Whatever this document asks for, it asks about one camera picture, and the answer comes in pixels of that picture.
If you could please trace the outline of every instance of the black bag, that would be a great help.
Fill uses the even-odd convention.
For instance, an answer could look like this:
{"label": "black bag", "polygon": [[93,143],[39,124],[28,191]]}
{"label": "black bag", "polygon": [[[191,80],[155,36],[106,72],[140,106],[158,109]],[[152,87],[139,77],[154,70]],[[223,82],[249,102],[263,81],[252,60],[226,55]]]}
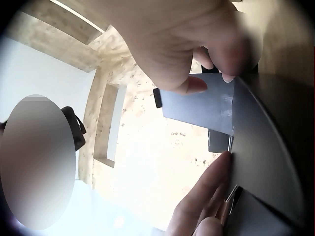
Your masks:
{"label": "black bag", "polygon": [[85,127],[80,119],[74,114],[72,107],[64,107],[61,109],[61,111],[69,123],[74,140],[74,147],[75,150],[78,151],[85,145],[85,139],[83,137],[83,135],[86,133]]}

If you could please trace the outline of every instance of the gray card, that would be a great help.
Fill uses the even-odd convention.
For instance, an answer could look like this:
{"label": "gray card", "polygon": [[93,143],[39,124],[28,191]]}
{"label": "gray card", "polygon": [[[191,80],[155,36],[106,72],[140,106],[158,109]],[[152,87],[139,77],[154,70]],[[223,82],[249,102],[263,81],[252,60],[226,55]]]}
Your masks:
{"label": "gray card", "polygon": [[160,90],[164,117],[233,135],[234,81],[225,83],[219,73],[192,76],[204,80],[208,90],[189,95]]}

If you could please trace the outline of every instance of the fingernail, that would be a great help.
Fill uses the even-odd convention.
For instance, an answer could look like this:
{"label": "fingernail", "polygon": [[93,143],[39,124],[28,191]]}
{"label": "fingernail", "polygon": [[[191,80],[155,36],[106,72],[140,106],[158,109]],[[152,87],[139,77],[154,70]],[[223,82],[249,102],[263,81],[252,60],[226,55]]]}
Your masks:
{"label": "fingernail", "polygon": [[229,75],[226,75],[226,74],[223,74],[222,73],[222,78],[223,78],[223,81],[225,83],[230,83],[233,81],[233,79],[235,78],[235,76],[229,76]]}

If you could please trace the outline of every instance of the hand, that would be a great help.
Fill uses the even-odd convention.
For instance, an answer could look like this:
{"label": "hand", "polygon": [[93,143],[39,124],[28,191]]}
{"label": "hand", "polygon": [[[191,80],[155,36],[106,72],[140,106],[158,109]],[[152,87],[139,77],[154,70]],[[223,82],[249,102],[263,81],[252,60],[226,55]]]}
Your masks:
{"label": "hand", "polygon": [[[205,68],[213,64],[226,82],[248,62],[248,43],[229,0],[94,0],[126,41],[139,67],[155,85],[178,93],[207,89],[189,76],[193,56]],[[201,49],[208,49],[209,55]]]}
{"label": "hand", "polygon": [[228,215],[224,202],[230,153],[222,153],[174,210],[167,236],[220,236]]}

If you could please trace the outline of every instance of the white surface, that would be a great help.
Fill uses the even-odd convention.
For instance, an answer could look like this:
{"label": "white surface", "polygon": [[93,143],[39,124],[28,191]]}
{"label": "white surface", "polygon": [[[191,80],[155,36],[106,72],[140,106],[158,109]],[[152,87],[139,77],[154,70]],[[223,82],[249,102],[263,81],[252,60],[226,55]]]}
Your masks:
{"label": "white surface", "polygon": [[54,225],[41,231],[29,230],[34,236],[153,236],[162,233],[129,210],[103,199],[97,190],[81,180],[74,182],[70,203]]}
{"label": "white surface", "polygon": [[123,110],[123,102],[125,100],[127,87],[118,89],[117,98],[115,101],[114,112],[112,117],[111,129],[108,137],[107,159],[115,161],[118,131],[120,125],[121,112]]}
{"label": "white surface", "polygon": [[[86,73],[14,40],[3,38],[0,57],[0,121],[24,97],[40,94],[58,107],[71,106],[83,121],[95,71]],[[78,152],[76,178],[78,178]]]}

